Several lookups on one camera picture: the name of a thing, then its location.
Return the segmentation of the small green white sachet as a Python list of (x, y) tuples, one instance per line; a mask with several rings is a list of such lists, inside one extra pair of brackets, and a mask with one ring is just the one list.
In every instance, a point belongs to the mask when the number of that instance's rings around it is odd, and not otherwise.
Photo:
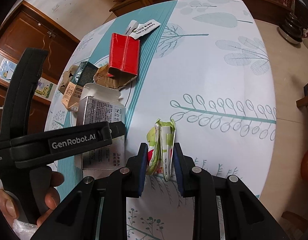
[(149, 148), (147, 152), (146, 174), (160, 173), (165, 181), (170, 180), (175, 131), (176, 127), (173, 119), (170, 119), (168, 122), (158, 119), (154, 127), (147, 133), (146, 138)]

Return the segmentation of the white grey printed box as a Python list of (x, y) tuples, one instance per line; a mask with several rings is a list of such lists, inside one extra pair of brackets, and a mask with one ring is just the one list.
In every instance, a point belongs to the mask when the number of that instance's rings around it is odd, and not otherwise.
[(75, 158), (84, 171), (116, 170), (125, 165), (125, 113), (120, 92), (95, 83), (83, 87), (76, 124), (86, 131), (87, 151)]

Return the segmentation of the silver torn sachet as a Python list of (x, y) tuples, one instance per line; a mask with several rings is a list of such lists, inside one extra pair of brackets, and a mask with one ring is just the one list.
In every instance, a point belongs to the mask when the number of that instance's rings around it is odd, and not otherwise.
[(136, 20), (131, 20), (129, 26), (126, 29), (125, 35), (137, 40), (140, 37), (154, 31), (155, 29), (160, 27), (160, 25), (161, 24), (156, 20), (149, 20), (146, 23), (139, 23)]

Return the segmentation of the dark teal tan small box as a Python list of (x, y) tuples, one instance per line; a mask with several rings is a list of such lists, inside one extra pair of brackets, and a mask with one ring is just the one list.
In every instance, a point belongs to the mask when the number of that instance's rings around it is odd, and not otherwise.
[(69, 83), (66, 86), (61, 102), (70, 112), (77, 112), (83, 87), (87, 83), (93, 83), (93, 77), (98, 71), (98, 67), (88, 61), (83, 61), (77, 66)]

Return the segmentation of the children wall poster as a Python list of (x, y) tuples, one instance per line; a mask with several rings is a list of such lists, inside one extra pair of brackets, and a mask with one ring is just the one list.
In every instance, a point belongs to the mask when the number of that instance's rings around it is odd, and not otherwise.
[(56, 85), (40, 76), (42, 64), (39, 57), (30, 55), (21, 59), (18, 65), (6, 58), (0, 59), (0, 79), (19, 84), (26, 92), (51, 101)]

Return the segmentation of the white teal patterned tablecloth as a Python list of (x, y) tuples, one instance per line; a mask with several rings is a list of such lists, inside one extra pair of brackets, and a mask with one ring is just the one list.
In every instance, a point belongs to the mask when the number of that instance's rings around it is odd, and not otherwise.
[[(137, 78), (115, 89), (126, 109), (124, 166), (140, 144), (149, 148), (146, 136), (158, 119), (173, 119), (183, 155), (213, 176), (238, 176), (258, 197), (274, 148), (275, 93), (266, 48), (245, 3), (177, 0), (135, 10), (86, 35), (67, 65), (107, 64), (112, 34), (125, 35), (131, 20), (161, 25), (138, 39)], [(48, 131), (77, 126), (79, 109), (68, 111), (62, 98), (56, 91)], [(84, 171), (78, 156), (58, 160), (62, 200), (83, 178), (117, 170)], [(194, 198), (180, 195), (173, 160), (169, 181), (145, 173), (142, 195), (126, 203), (127, 239), (193, 239)]]

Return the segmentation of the clear plastic bag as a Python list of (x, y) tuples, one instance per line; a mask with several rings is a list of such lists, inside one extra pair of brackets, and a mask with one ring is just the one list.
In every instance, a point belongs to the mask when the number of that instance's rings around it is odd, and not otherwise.
[(20, 240), (30, 240), (37, 231), (38, 226), (15, 219), (12, 224), (12, 229)]

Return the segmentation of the red foil torn box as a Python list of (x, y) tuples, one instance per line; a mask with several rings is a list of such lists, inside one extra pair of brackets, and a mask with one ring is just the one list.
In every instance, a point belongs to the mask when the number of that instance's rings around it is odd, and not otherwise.
[(113, 33), (110, 42), (109, 62), (100, 67), (93, 77), (96, 84), (122, 89), (138, 76), (140, 41)]

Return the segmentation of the stacked dark pots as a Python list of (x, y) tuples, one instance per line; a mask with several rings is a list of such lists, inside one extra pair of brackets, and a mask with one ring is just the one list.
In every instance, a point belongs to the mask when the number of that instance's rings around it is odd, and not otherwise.
[(297, 45), (302, 42), (304, 28), (298, 18), (290, 12), (279, 25), (279, 33), (289, 43)]

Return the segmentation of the brown wooden door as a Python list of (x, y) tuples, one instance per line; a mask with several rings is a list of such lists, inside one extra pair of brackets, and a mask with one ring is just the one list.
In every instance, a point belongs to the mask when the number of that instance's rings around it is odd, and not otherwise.
[(22, 1), (0, 27), (0, 52), (18, 62), (26, 48), (48, 51), (43, 78), (57, 84), (79, 39), (61, 25)]

